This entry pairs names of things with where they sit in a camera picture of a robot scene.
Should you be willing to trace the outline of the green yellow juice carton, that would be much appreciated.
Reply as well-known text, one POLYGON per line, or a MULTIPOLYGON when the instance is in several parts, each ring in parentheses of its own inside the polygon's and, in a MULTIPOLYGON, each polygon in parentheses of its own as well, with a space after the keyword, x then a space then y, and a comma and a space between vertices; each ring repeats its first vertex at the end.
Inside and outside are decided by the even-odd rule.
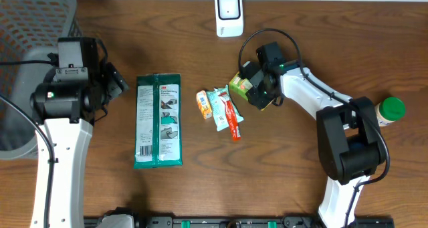
POLYGON ((265 92, 263 74, 261 72, 254 75, 250 80, 240 78, 239 72, 237 72, 229 82, 229 88, 258 110, 264 110, 272 102, 265 92))

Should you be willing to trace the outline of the green 3M gloves package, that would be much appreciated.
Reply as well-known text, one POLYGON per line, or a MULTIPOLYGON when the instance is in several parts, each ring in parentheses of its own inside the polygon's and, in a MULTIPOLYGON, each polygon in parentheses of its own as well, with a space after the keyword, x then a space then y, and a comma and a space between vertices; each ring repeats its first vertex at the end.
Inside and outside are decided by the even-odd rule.
POLYGON ((135 169, 181 166, 181 76, 136 79, 135 169))

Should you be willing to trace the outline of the light blue wipes pack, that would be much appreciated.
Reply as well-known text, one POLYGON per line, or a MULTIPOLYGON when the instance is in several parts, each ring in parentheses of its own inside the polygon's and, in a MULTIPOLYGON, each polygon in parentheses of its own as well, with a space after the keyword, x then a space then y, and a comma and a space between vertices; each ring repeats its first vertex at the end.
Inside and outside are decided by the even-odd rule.
POLYGON ((240 115, 237 108, 235 107, 235 104, 230 98, 228 85, 226 85, 224 88, 215 88, 213 91, 208 91, 207 97, 211 105, 213 118, 218 132, 229 127, 227 115, 225 113, 225 105, 219 96, 222 93, 225 93, 227 96, 227 100, 231 102, 237 122, 243 121, 243 117, 240 115))

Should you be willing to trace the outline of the green lid spread jar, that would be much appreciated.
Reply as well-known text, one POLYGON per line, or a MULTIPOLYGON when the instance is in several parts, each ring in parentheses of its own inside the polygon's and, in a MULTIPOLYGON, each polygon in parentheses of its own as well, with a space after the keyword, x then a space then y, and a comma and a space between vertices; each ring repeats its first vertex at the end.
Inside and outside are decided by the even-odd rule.
POLYGON ((379 126, 388 126, 402 119, 406 114, 406 106, 402 100, 389 97, 375 106, 379 126))

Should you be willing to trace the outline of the red snack bar wrapper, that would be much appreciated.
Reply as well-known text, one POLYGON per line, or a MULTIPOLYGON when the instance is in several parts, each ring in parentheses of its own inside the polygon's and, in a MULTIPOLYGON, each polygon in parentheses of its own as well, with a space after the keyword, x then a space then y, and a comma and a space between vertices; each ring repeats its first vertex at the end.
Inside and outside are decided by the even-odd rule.
POLYGON ((239 125, 236 118, 235 110, 233 109, 230 97, 227 92, 222 92, 220 93, 219 98, 223 102, 223 105, 225 107, 225 115, 231 132, 232 140, 238 141, 241 139, 241 135, 239 132, 239 125))

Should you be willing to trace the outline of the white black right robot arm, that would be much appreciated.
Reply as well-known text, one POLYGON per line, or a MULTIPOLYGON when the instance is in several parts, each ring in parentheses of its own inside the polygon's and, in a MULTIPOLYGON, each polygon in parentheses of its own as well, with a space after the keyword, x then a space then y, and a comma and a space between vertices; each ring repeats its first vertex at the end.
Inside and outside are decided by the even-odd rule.
POLYGON ((259 109, 277 98, 293 100, 316 121, 318 156, 328 179, 313 227, 358 227, 354 210, 377 167, 389 165, 374 104, 367 98, 351 98, 314 77, 298 60, 247 62, 239 76, 252 87, 246 95, 259 109))

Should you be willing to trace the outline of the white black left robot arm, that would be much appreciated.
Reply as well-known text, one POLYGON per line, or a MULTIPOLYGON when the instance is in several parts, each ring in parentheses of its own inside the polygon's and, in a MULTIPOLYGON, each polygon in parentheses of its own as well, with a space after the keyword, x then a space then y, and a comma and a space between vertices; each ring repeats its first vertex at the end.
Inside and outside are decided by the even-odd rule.
POLYGON ((31 95, 37 180, 31 227, 83 227, 95 114, 128 89, 112 63, 53 68, 31 95))

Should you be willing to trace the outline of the orange Kleenex tissue pack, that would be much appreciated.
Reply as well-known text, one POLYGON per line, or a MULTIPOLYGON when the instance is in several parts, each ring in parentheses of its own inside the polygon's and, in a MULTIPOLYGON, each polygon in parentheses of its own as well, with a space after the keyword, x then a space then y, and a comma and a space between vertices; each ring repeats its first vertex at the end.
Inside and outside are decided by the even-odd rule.
POLYGON ((211 105, 209 103, 206 91, 201 90, 200 92, 197 92, 196 101, 204 119, 211 118, 213 116, 213 111, 211 109, 211 105))

